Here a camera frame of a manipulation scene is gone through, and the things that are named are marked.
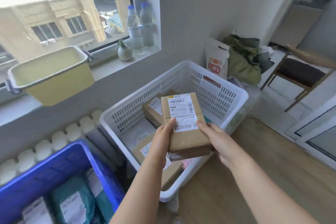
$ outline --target yellow plastic container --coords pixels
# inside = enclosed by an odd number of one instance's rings
[[[12,93],[27,92],[52,106],[95,82],[88,61],[78,47],[69,46],[15,65],[8,71],[7,86]]]

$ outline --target blue plastic bin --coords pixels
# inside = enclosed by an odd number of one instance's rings
[[[83,140],[77,140],[0,188],[1,224],[16,221],[27,205],[90,167],[96,172],[115,212],[124,198],[120,184],[108,165],[92,154]]]

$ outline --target beige building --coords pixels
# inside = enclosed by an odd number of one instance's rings
[[[18,62],[104,40],[93,0],[0,0],[0,44]]]

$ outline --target wooden floor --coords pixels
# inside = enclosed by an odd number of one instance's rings
[[[263,123],[246,118],[232,135],[320,223],[336,223],[336,172]],[[231,172],[213,156],[179,192],[183,224],[256,223]]]

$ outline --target white bag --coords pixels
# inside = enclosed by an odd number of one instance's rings
[[[207,70],[226,80],[229,46],[209,37],[204,44],[204,52]]]

